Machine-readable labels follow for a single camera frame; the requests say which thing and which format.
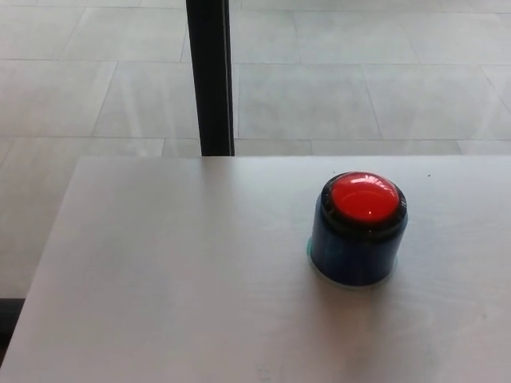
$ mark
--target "button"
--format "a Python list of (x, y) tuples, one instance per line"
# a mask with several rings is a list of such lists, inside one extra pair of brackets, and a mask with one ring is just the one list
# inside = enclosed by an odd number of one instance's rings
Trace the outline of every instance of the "button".
[(394, 184), (365, 172), (340, 176), (331, 186), (331, 198), (341, 213), (364, 223), (388, 218), (399, 205), (399, 194)]

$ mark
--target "white floor tile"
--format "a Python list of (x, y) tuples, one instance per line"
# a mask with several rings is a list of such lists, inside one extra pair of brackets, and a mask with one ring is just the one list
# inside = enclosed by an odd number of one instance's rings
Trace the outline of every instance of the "white floor tile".
[(236, 140), (237, 156), (310, 156), (309, 140)]
[(242, 65), (240, 138), (379, 138), (363, 75), (351, 65)]
[(387, 139), (511, 138), (511, 115), (478, 67), (367, 65)]
[(292, 13), (231, 12), (231, 40), (234, 63), (299, 62)]
[(455, 140), (320, 140), (315, 156), (428, 156), (460, 154)]
[(343, 0), (343, 10), (442, 12), (440, 0)]
[(64, 58), (90, 60), (179, 61), (184, 10), (88, 8)]
[(7, 153), (11, 149), (14, 142), (14, 138), (2, 137), (0, 138), (0, 164), (6, 158)]
[(0, 135), (88, 136), (115, 63), (0, 61)]
[(511, 65), (485, 66), (483, 70), (508, 110), (511, 111)]
[(58, 58), (82, 8), (2, 7), (0, 58)]
[(242, 0), (244, 10), (342, 10), (342, 0)]
[(167, 139), (163, 148), (163, 157), (200, 157), (200, 141)]
[(417, 62), (405, 30), (392, 14), (298, 12), (295, 20), (303, 62)]
[(94, 136), (199, 136), (190, 64), (120, 62)]
[(498, 14), (497, 16), (498, 16), (499, 20), (501, 21), (502, 25), (504, 26), (505, 31), (509, 32), (509, 30), (511, 29), (511, 13)]
[(447, 12), (511, 12), (509, 0), (439, 0)]
[(38, 0), (0, 0), (0, 6), (36, 6)]
[(496, 14), (404, 14), (401, 19), (422, 63), (511, 63), (511, 28)]
[(141, 0), (142, 7), (155, 8), (186, 8), (186, 0)]
[(163, 139), (154, 138), (91, 138), (87, 156), (150, 156), (160, 157)]
[(232, 115), (234, 138), (240, 136), (240, 65), (232, 66)]
[(192, 62), (192, 52), (190, 50), (190, 31), (188, 25), (186, 25), (186, 31), (184, 32), (183, 49), (181, 51), (181, 62)]
[(38, 0), (39, 6), (139, 6), (141, 0)]
[(511, 141), (460, 140), (462, 154), (468, 155), (511, 155)]

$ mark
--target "tile grout line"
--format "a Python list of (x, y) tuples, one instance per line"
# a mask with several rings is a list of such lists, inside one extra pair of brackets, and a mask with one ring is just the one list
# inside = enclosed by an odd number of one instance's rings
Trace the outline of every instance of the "tile grout line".
[(198, 137), (171, 137), (171, 136), (44, 136), (44, 135), (24, 135), (24, 136), (14, 136), (14, 135), (0, 135), (0, 139), (2, 138), (102, 138), (102, 139), (122, 139), (122, 140), (199, 140)]
[(105, 96), (103, 97), (103, 102), (101, 103), (99, 112), (97, 112), (96, 120), (94, 121), (94, 126), (93, 126), (92, 131), (89, 134), (89, 137), (94, 137), (94, 132), (96, 132), (96, 128), (97, 128), (97, 122), (99, 121), (99, 117), (101, 116), (101, 113), (103, 112), (103, 108), (105, 107), (106, 97), (108, 97), (108, 95), (109, 95), (110, 88), (112, 87), (112, 83), (113, 83), (113, 78), (115, 77), (118, 66), (119, 66), (119, 61), (116, 61), (115, 66), (113, 67), (112, 76), (110, 78), (109, 86), (107, 86), (107, 88), (106, 88)]
[(161, 145), (160, 158), (163, 158), (163, 153), (164, 153), (164, 150), (165, 150), (165, 144), (167, 144), (167, 139), (166, 138), (163, 139), (163, 145)]
[(415, 49), (414, 44), (410, 40), (410, 36), (408, 35), (408, 30), (406, 29), (406, 27), (405, 27), (405, 25), (404, 25), (400, 15), (397, 15), (397, 19), (398, 19), (399, 26), (402, 29), (402, 32), (405, 34), (405, 37), (406, 37), (406, 40), (408, 41), (408, 44), (410, 44), (410, 48), (412, 49), (412, 52), (414, 52), (415, 60), (417, 60), (417, 63), (415, 63), (415, 64), (416, 65), (422, 65), (423, 63), (421, 62), (421, 58), (419, 57), (419, 55), (417, 53), (417, 50)]
[[(486, 77), (486, 81), (487, 81), (486, 83), (493, 90), (493, 92), (495, 93), (495, 96), (497, 97), (497, 103), (500, 104), (501, 107), (504, 107), (504, 110), (507, 111), (509, 116), (511, 116), (511, 113), (509, 112), (509, 109), (507, 108), (507, 105), (501, 99), (500, 94), (498, 93), (497, 89), (493, 86), (492, 81), (486, 75), (486, 72), (482, 68), (482, 65), (478, 65), (477, 66), (477, 70), (482, 72), (482, 75), (484, 77)], [(484, 123), (483, 126), (489, 126), (489, 122), (491, 121), (494, 112), (495, 112), (495, 104), (494, 103), (489, 103), (489, 105), (486, 105), (486, 107), (484, 108), (484, 113), (482, 114), (482, 117), (483, 117), (482, 122)]]
[(478, 68), (485, 75), (486, 81), (488, 81), (489, 86), (492, 87), (493, 91), (497, 94), (498, 99), (501, 101), (502, 105), (504, 105), (505, 110), (507, 110), (509, 115), (511, 116), (511, 106), (508, 107), (508, 105), (505, 103), (504, 99), (501, 97), (501, 94), (498, 92), (497, 88), (495, 88), (495, 85), (493, 84), (493, 82), (489, 79), (488, 73), (486, 73), (484, 66), (478, 65)]
[[(161, 61), (127, 61), (127, 62), (161, 62)], [(174, 61), (167, 61), (169, 64), (176, 64)], [(238, 62), (237, 65), (273, 65), (273, 66), (291, 66), (291, 65), (302, 65), (302, 66), (317, 66), (317, 67), (328, 67), (328, 66), (356, 66), (356, 65), (372, 65), (372, 66), (423, 66), (423, 67), (438, 67), (438, 66), (447, 66), (447, 67), (476, 67), (479, 65), (487, 65), (487, 66), (506, 66), (511, 67), (511, 63), (502, 64), (502, 63), (494, 63), (494, 62), (484, 62), (474, 64), (473, 62), (466, 62), (462, 64), (458, 63), (422, 63), (422, 62)]]
[(184, 62), (183, 61), (183, 54), (184, 54), (184, 43), (186, 42), (186, 34), (188, 34), (188, 36), (190, 34), (190, 31), (188, 29), (188, 19), (186, 20), (186, 23), (184, 25), (183, 44), (181, 44), (181, 54), (179, 56), (179, 62)]
[(295, 27), (296, 47), (298, 48), (298, 61), (299, 61), (299, 64), (303, 64), (302, 49), (300, 48), (300, 39), (299, 39), (299, 34), (298, 34), (298, 23), (296, 22), (295, 14), (296, 14), (296, 12), (292, 11), (291, 12), (291, 18), (292, 18), (292, 21), (293, 21), (293, 26)]
[(463, 153), (463, 151), (461, 150), (461, 146), (460, 146), (459, 140), (454, 140), (454, 144), (456, 145), (456, 148), (458, 148), (460, 156), (463, 156), (465, 153)]
[(4, 157), (2, 158), (2, 162), (0, 162), (0, 172), (2, 171), (3, 169), (3, 164), (6, 162), (7, 160), (7, 156), (9, 155), (10, 151), (12, 150), (12, 148), (14, 147), (14, 144), (15, 144), (15, 141), (18, 140), (18, 138), (13, 138), (12, 141), (10, 142), (10, 145), (9, 145), (9, 148), (7, 149), (7, 153), (4, 155)]
[(69, 34), (69, 37), (67, 38), (67, 41), (65, 42), (65, 45), (64, 45), (64, 48), (62, 48), (62, 51), (60, 52), (60, 54), (58, 55), (58, 60), (60, 61), (62, 59), (62, 56), (65, 54), (66, 50), (68, 49), (69, 47), (69, 43), (71, 42), (71, 39), (73, 38), (73, 35), (74, 33), (76, 32), (78, 26), (80, 25), (81, 23), (81, 20), (83, 19), (83, 15), (85, 14), (85, 11), (87, 10), (86, 7), (83, 7), (82, 10), (81, 10), (81, 14), (80, 14), (80, 17), (78, 18), (77, 20), (77, 23), (74, 25), (73, 27), (73, 30), (71, 31), (71, 33)]
[(369, 85), (367, 84), (367, 79), (366, 79), (366, 72), (365, 72), (362, 64), (358, 65), (358, 68), (360, 69), (360, 72), (362, 74), (362, 79), (364, 80), (364, 85), (366, 86), (367, 97), (369, 97), (370, 106), (371, 106), (371, 109), (373, 109), (373, 116), (374, 116), (374, 120), (376, 121), (376, 127), (378, 128), (378, 133), (380, 134), (380, 138), (384, 138), (383, 133), (382, 133), (382, 128), (380, 127), (380, 121), (378, 121), (378, 116), (376, 115), (376, 109), (374, 108), (373, 99), (370, 96)]

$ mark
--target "floor tile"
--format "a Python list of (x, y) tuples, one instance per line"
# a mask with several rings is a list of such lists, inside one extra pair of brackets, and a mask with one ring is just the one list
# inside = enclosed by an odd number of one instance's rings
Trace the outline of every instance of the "floor tile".
[(297, 63), (298, 39), (292, 13), (231, 12), (232, 62)]
[(470, 155), (511, 155), (511, 141), (460, 140), (462, 154)]
[(460, 154), (455, 140), (315, 140), (316, 156), (413, 156)]
[(0, 137), (0, 164), (2, 164), (3, 160), (6, 158), (13, 142), (14, 138)]
[(115, 63), (0, 61), (0, 135), (88, 136)]
[(240, 136), (240, 65), (232, 66), (232, 115), (234, 138)]
[(302, 62), (415, 63), (405, 30), (393, 14), (295, 13)]
[(186, 25), (186, 31), (184, 32), (183, 49), (181, 51), (181, 62), (192, 62), (192, 52), (190, 51), (190, 31), (188, 25)]
[(37, 264), (89, 139), (18, 138), (0, 168), (0, 255)]
[(442, 12), (440, 0), (342, 0), (343, 10)]
[(237, 156), (310, 156), (309, 140), (236, 140)]
[(163, 148), (163, 157), (200, 157), (200, 141), (167, 139)]
[(483, 70), (508, 110), (511, 111), (511, 65), (485, 66)]
[(242, 0), (244, 10), (342, 10), (341, 0)]
[(404, 14), (401, 19), (422, 63), (511, 63), (511, 28), (496, 14)]
[(0, 0), (0, 6), (36, 6), (38, 0)]
[(94, 136), (199, 136), (190, 64), (120, 62)]
[(0, 58), (58, 58), (82, 8), (2, 7)]
[(151, 156), (160, 157), (163, 139), (91, 138), (86, 156)]
[(363, 75), (351, 65), (242, 65), (240, 138), (379, 138)]
[(509, 30), (511, 29), (511, 13), (498, 14), (497, 16), (498, 16), (498, 19), (500, 20), (500, 22), (502, 23), (502, 25), (504, 26), (505, 31), (509, 32)]
[(139, 6), (141, 0), (38, 0), (39, 6)]
[(141, 0), (142, 7), (155, 8), (186, 8), (186, 0)]
[(387, 139), (511, 138), (511, 115), (479, 67), (367, 65)]
[(64, 58), (179, 61), (184, 10), (88, 8), (69, 40)]
[(439, 0), (447, 12), (511, 12), (509, 0)]

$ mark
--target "white table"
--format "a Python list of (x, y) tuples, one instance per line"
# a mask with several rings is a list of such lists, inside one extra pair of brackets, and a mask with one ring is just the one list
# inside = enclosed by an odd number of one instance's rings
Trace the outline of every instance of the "white table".
[[(393, 278), (340, 290), (305, 247), (323, 183), (392, 179)], [(511, 157), (86, 159), (1, 383), (511, 381)]]

